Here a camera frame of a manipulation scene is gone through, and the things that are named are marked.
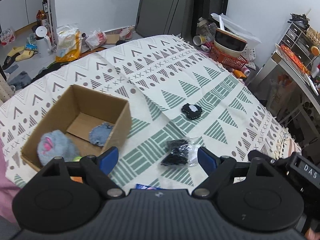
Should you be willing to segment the person's right hand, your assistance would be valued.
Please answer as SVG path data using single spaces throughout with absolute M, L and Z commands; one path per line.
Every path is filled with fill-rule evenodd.
M 309 229 L 305 237 L 307 240 L 320 240 L 320 232 L 314 232 L 312 229 Z

